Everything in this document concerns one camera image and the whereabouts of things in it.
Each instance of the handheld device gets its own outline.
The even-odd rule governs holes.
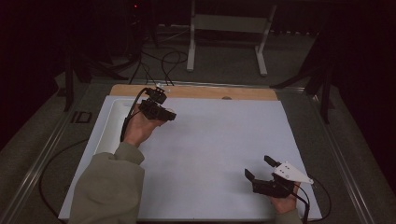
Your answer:
[[[265,181],[256,179],[254,174],[252,174],[248,169],[245,169],[245,177],[251,182],[253,186],[253,192],[264,194],[267,196],[275,198],[286,198],[293,193],[294,182],[305,182],[308,184],[313,184],[314,181],[295,168],[293,165],[287,161],[280,163],[279,161],[274,161],[269,156],[264,156],[264,160],[275,167],[272,176],[273,180]]]
[[[139,105],[139,111],[133,114],[134,106],[136,105],[137,101],[139,100],[143,92],[148,95],[148,99],[142,100],[141,104]],[[144,88],[142,91],[140,91],[137,94],[129,113],[127,117],[124,119],[124,122],[122,124],[122,130],[120,135],[121,142],[124,139],[126,127],[128,126],[129,120],[131,120],[131,118],[134,115],[136,115],[136,113],[140,113],[140,112],[143,113],[143,115],[147,119],[158,119],[158,120],[168,121],[168,120],[174,120],[176,118],[176,114],[174,112],[169,111],[161,106],[167,98],[164,92],[165,90],[157,86],[155,90],[151,88]]]

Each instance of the jacket sleeve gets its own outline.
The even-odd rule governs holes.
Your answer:
[[[127,143],[120,143],[115,154],[94,155],[76,184],[68,223],[136,223],[143,160],[143,154]]]
[[[276,214],[275,224],[301,224],[303,223],[298,216],[297,209],[285,214]]]

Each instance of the white plastic attachment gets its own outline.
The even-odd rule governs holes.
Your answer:
[[[165,88],[165,85],[163,85],[162,83],[157,83],[155,86],[158,87],[158,88],[163,89],[163,90],[166,91],[167,93],[171,92],[171,90],[166,89],[166,88]]]
[[[297,170],[293,165],[285,161],[275,168],[274,173],[287,180],[304,182],[308,184],[314,184],[314,180],[309,178],[307,175],[303,174],[301,171]]]

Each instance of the black handheld controller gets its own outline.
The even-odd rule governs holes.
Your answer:
[[[166,95],[164,94],[163,89],[158,87],[155,90],[148,88],[146,90],[146,94],[148,95],[148,99],[142,100],[139,110],[147,119],[158,119],[162,121],[175,119],[175,113],[160,106],[166,100]]]
[[[281,164],[279,161],[274,161],[269,156],[265,156],[264,160],[272,167],[277,167]],[[253,192],[274,198],[288,197],[293,192],[294,182],[284,179],[276,174],[272,174],[272,176],[274,177],[274,180],[270,181],[256,179],[248,169],[245,169],[245,177],[251,182]]]
[[[131,118],[136,113],[139,113],[136,112],[132,114],[132,112],[134,111],[134,106],[143,92],[148,95],[148,99],[142,100],[141,104],[139,105],[139,112],[142,112],[147,119],[158,119],[162,121],[168,121],[168,120],[174,120],[176,118],[175,113],[168,111],[162,106],[160,106],[166,100],[166,95],[164,93],[165,91],[163,89],[159,87],[157,87],[155,90],[151,88],[144,88],[141,92],[137,94],[136,99],[134,100],[134,103],[131,106],[131,110],[128,113],[128,116],[124,119],[121,129],[121,135],[120,135],[121,142],[124,139],[125,131],[128,126],[129,120],[131,120]]]

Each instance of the white metal stand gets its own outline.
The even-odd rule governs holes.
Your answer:
[[[187,60],[187,71],[194,70],[195,60],[195,29],[202,30],[219,30],[219,31],[234,31],[246,33],[259,33],[262,34],[262,42],[256,46],[255,52],[257,63],[260,69],[260,75],[267,76],[267,69],[265,67],[264,57],[262,51],[265,42],[270,32],[272,20],[276,11],[276,5],[271,7],[270,14],[267,18],[248,18],[248,17],[230,17],[218,15],[204,15],[195,14],[195,0],[191,0],[191,28],[190,28],[190,48]]]

